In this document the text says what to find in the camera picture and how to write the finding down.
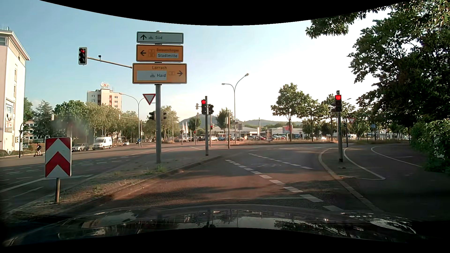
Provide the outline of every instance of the traffic light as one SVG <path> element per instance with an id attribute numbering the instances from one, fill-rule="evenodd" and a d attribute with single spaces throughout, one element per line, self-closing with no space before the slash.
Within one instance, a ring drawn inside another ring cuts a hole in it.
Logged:
<path id="1" fill-rule="evenodd" d="M 206 100 L 205 99 L 202 99 L 202 114 L 203 115 L 207 114 L 207 112 L 206 112 Z"/>
<path id="2" fill-rule="evenodd" d="M 155 120 L 155 111 L 152 111 L 152 112 L 150 112 L 149 114 L 150 114 L 149 119 Z"/>
<path id="3" fill-rule="evenodd" d="M 340 113 L 342 112 L 342 100 L 341 95 L 334 96 L 335 104 L 336 104 L 336 112 Z"/>
<path id="4" fill-rule="evenodd" d="M 208 105 L 208 115 L 211 115 L 214 112 L 213 108 L 214 108 L 214 105 L 212 105 L 212 104 Z"/>
<path id="5" fill-rule="evenodd" d="M 87 47 L 80 47 L 78 49 L 78 64 L 86 65 L 87 64 Z"/>

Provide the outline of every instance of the direction sign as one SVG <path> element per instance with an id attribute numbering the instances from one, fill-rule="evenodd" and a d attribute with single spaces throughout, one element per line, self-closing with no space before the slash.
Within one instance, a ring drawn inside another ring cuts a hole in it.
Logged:
<path id="1" fill-rule="evenodd" d="M 137 62 L 182 62 L 182 45 L 136 45 Z"/>
<path id="2" fill-rule="evenodd" d="M 133 63 L 134 84 L 186 84 L 185 63 Z"/>
<path id="3" fill-rule="evenodd" d="M 183 44 L 185 36 L 182 32 L 137 32 L 137 43 Z"/>
<path id="4" fill-rule="evenodd" d="M 145 97 L 145 100 L 147 100 L 147 103 L 149 105 L 152 104 L 153 99 L 155 98 L 156 94 L 142 94 Z"/>
<path id="5" fill-rule="evenodd" d="M 45 177 L 61 178 L 72 175 L 72 138 L 45 139 Z"/>

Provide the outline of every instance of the road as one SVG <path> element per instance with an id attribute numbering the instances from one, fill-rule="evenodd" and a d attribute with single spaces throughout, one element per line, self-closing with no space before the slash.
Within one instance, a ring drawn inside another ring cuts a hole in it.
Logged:
<path id="1" fill-rule="evenodd" d="M 336 212 L 379 210 L 419 220 L 450 219 L 447 212 L 450 208 L 450 177 L 424 171 L 419 167 L 425 162 L 424 157 L 408 145 L 350 145 L 345 149 L 349 159 L 345 159 L 345 166 L 337 162 L 336 146 L 314 143 L 232 146 L 228 149 L 226 143 L 213 143 L 209 154 L 220 154 L 221 159 L 165 178 L 145 190 L 86 212 L 125 206 L 175 208 L 256 203 Z M 163 144 L 162 147 L 163 152 L 173 156 L 205 152 L 204 142 L 197 145 L 192 142 Z M 147 145 L 76 153 L 72 169 L 75 177 L 64 179 L 62 187 L 70 187 L 119 164 L 154 159 L 154 152 L 154 147 Z M 1 201 L 7 209 L 54 192 L 54 180 L 45 180 L 42 176 L 43 158 L 24 157 L 20 161 L 11 158 L 7 162 L 17 163 L 1 169 L 4 180 L 0 182 Z M 343 180 L 339 182 L 333 178 L 322 163 Z M 373 206 L 358 199 L 355 192 Z"/>

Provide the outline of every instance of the high-rise building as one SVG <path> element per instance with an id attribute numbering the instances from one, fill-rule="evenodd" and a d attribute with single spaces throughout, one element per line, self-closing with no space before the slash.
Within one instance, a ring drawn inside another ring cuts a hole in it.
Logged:
<path id="1" fill-rule="evenodd" d="M 118 92 L 114 92 L 114 89 L 110 90 L 108 83 L 102 82 L 100 87 L 100 90 L 88 90 L 86 101 L 96 103 L 98 105 L 111 105 L 112 107 L 122 111 L 122 95 Z"/>
<path id="2" fill-rule="evenodd" d="M 25 62 L 30 60 L 13 31 L 0 30 L 0 149 L 19 150 L 23 122 Z"/>

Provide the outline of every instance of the parked car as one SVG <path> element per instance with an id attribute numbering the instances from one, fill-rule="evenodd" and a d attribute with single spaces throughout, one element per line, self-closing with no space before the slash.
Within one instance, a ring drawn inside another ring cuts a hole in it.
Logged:
<path id="1" fill-rule="evenodd" d="M 89 144 L 88 143 L 78 143 L 78 144 L 75 144 L 72 147 L 72 152 L 74 152 L 74 151 L 81 152 L 81 151 L 87 151 L 87 150 L 89 150 Z"/>

